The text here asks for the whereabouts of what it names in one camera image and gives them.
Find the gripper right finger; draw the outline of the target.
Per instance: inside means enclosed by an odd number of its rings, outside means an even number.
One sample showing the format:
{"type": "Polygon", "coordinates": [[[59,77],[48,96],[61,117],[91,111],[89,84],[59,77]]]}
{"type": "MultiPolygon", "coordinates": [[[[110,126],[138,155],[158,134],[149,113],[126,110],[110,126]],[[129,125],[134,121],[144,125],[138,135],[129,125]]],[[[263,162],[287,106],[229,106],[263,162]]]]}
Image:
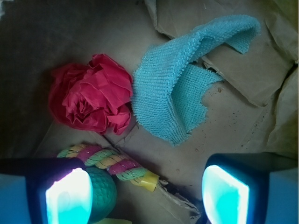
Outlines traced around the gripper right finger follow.
{"type": "Polygon", "coordinates": [[[213,154],[202,200],[213,224],[297,224],[298,158],[275,153],[213,154]]]}

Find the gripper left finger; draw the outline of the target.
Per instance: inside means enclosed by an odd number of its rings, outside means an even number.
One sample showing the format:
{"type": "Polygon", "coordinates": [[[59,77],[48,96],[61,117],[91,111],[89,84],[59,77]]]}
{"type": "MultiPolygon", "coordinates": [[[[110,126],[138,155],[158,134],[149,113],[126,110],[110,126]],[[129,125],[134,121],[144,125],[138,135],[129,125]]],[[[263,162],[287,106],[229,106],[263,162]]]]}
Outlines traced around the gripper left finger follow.
{"type": "Polygon", "coordinates": [[[0,161],[2,224],[86,224],[92,200],[91,178],[80,159],[0,161]]]}

